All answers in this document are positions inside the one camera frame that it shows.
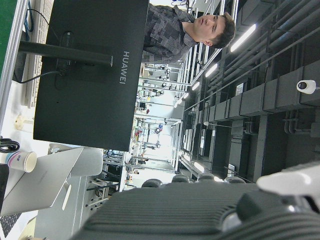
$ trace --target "man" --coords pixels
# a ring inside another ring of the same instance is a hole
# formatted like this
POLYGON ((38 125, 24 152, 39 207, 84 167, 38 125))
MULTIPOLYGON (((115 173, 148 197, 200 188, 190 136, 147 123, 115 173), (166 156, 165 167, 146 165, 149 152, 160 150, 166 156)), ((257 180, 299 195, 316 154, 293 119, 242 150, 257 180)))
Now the man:
POLYGON ((220 49, 235 36, 235 23, 224 15, 204 15, 195 19, 177 6, 153 6, 144 29, 143 63, 173 63, 198 43, 220 49))

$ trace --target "monitor screen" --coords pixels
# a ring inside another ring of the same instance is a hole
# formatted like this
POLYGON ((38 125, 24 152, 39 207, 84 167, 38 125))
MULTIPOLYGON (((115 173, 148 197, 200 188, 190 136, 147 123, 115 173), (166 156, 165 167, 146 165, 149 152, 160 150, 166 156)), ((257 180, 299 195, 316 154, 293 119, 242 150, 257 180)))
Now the monitor screen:
POLYGON ((128 151, 148 0, 55 0, 46 44, 112 55, 103 64, 42 57, 37 140, 128 151))

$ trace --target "man's hair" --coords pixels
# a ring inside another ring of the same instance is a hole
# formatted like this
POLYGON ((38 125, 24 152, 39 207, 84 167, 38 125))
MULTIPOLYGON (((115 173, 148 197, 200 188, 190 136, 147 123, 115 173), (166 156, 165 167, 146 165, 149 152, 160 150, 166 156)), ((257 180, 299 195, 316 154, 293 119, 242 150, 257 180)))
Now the man's hair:
POLYGON ((211 39, 212 47, 222 49, 229 45, 234 39, 236 33, 236 25, 229 13, 225 12, 221 15, 225 19, 225 27, 223 33, 211 39))

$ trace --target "paper cup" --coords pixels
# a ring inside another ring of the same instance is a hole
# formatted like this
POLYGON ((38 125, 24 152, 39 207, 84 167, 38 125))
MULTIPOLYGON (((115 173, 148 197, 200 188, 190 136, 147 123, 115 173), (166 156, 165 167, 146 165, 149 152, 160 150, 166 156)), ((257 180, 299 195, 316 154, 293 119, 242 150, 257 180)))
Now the paper cup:
POLYGON ((37 154, 34 151, 16 151, 2 156, 2 162, 9 168, 17 169, 30 173, 35 169, 37 163, 37 154))

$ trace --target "gray patterned shirt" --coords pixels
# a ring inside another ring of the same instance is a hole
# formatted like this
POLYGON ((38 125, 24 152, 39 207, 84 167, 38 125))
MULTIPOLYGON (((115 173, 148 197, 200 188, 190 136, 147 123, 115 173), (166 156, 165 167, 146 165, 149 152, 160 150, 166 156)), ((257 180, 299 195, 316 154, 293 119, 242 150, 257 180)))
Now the gray patterned shirt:
POLYGON ((182 22, 195 18, 177 6, 153 6, 149 10, 144 29, 142 63, 168 64, 181 59, 195 42, 184 32, 182 22))

